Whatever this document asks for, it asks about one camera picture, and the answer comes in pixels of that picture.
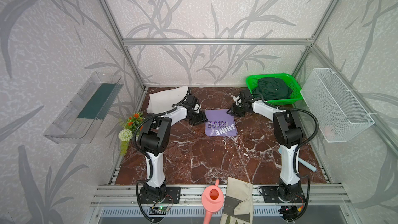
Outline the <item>purple t shirt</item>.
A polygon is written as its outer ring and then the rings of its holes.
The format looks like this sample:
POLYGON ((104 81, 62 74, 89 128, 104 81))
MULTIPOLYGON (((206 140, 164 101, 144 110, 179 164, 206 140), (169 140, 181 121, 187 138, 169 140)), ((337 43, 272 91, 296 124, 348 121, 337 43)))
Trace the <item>purple t shirt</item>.
POLYGON ((234 117, 228 114, 227 109, 206 110, 205 134, 209 137, 235 137, 237 129, 234 117))

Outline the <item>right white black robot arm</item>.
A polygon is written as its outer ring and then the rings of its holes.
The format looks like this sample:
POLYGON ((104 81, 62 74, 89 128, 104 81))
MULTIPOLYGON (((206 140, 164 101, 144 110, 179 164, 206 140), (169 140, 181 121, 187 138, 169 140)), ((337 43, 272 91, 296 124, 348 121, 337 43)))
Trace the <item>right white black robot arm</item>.
POLYGON ((304 178, 299 174, 299 151, 317 135, 318 119, 306 110, 274 106, 260 98, 254 98, 248 89, 239 92, 233 100, 233 105, 227 111, 229 115, 244 117, 246 113, 255 113, 273 121, 274 137, 280 145, 282 157, 277 195, 282 202, 292 201, 301 194, 301 179, 304 178), (304 137, 300 112, 309 115, 315 123, 315 130, 308 138, 304 137))

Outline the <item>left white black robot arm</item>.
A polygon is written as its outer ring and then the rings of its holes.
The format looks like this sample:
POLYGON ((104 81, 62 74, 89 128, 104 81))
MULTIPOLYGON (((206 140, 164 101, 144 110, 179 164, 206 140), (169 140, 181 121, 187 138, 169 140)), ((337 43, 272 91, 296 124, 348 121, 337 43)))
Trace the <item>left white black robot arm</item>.
POLYGON ((134 147, 145 156, 147 179, 137 181, 137 201, 141 203, 156 203, 167 195, 164 175, 164 152, 169 144, 171 127, 181 120, 190 125, 198 125, 208 121, 197 97, 188 88, 186 95, 177 103, 158 114, 148 114, 137 127, 133 136, 138 137, 133 142, 134 147))

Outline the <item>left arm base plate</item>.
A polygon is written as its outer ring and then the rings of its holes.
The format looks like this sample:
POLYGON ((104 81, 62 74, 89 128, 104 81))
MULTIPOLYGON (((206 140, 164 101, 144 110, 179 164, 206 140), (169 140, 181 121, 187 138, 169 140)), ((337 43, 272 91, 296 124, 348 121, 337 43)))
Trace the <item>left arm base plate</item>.
POLYGON ((160 188, 154 188, 148 185, 144 185, 139 190, 139 200, 140 203, 150 204, 156 202, 165 203, 179 203, 180 201, 180 187, 169 187, 163 185, 160 188))

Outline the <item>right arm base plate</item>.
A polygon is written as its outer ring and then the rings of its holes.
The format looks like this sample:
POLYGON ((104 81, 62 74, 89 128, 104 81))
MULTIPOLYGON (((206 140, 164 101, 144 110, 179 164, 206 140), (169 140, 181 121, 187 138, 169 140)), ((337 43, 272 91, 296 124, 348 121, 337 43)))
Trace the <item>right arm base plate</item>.
POLYGON ((259 193, 265 203, 301 203, 306 202, 302 188, 293 186, 260 186, 259 193))

